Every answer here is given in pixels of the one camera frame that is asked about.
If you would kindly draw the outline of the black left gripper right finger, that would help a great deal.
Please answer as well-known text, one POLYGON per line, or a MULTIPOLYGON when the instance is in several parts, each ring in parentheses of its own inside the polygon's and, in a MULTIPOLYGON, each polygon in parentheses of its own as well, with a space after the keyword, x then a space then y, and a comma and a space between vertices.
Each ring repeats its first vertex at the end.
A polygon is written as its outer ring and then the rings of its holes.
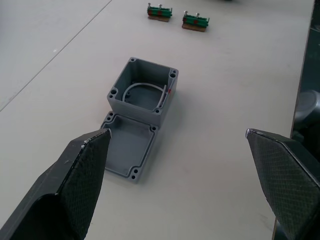
POLYGON ((279 134, 246 131, 264 196, 289 240, 320 238, 320 163, 279 134))

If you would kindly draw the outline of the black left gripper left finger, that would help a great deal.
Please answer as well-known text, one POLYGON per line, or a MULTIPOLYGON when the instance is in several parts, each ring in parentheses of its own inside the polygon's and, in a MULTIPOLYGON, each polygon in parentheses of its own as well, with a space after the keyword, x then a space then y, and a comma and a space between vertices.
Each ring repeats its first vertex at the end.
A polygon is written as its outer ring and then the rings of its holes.
POLYGON ((45 170, 0 230, 2 240, 83 240, 100 195, 108 128, 69 142, 45 170))

